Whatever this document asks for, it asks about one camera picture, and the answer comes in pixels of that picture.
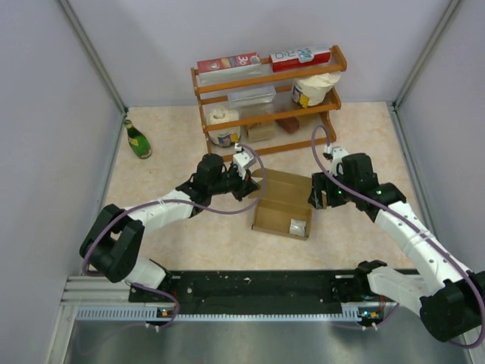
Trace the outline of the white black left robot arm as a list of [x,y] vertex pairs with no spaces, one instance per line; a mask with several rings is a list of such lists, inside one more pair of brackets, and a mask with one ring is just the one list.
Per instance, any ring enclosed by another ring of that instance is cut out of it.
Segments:
[[175,221],[193,218],[210,209],[213,196],[230,193],[240,201],[259,190],[250,168],[258,157],[242,148],[229,165],[217,154],[206,154],[196,172],[167,195],[139,206],[119,208],[114,204],[101,210],[80,246],[83,273],[101,275],[112,283],[141,284],[154,300],[167,299],[172,283],[165,268],[140,256],[144,236]]

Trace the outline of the small clear plastic bag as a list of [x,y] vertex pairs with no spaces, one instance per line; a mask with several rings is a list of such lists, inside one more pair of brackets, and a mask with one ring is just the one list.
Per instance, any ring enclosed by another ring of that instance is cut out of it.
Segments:
[[306,236],[306,221],[290,219],[289,233],[298,237]]

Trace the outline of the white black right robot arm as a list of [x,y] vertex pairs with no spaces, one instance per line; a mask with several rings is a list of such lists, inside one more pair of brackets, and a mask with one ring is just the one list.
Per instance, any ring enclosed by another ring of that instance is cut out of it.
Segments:
[[418,278],[374,260],[355,270],[353,288],[363,300],[385,296],[418,316],[438,341],[447,342],[484,328],[484,273],[474,273],[455,259],[414,213],[402,192],[382,184],[364,153],[327,146],[330,169],[311,177],[308,201],[316,209],[355,205],[386,231],[418,271]]

